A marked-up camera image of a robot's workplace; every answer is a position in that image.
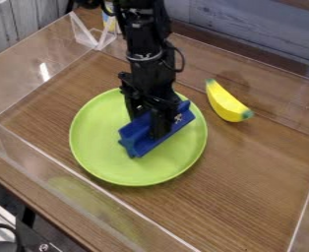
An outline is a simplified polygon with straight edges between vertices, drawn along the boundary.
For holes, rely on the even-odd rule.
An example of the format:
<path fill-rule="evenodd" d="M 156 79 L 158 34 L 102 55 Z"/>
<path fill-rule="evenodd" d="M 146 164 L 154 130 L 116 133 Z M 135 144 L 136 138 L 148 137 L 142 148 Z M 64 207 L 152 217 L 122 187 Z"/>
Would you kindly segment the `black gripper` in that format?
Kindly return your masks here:
<path fill-rule="evenodd" d="M 150 111 L 150 136 L 158 141 L 178 124 L 180 99 L 174 91 L 176 74 L 175 59 L 130 61 L 131 72 L 120 72 L 120 92 L 130 120 Z"/>

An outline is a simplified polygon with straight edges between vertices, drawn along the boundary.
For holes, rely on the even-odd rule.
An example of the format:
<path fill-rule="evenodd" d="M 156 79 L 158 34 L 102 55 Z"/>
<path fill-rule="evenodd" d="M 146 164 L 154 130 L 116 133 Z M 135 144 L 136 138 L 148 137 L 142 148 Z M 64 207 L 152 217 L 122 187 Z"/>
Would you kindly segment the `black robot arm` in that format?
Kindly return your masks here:
<path fill-rule="evenodd" d="M 150 113 L 150 137 L 159 140 L 172 131 L 180 104 L 174 83 L 186 67 L 186 57 L 168 40 L 172 26 L 164 0 L 111 0 L 111 10 L 107 0 L 71 1 L 116 18 L 131 69 L 118 74 L 128 116 L 135 120 Z"/>

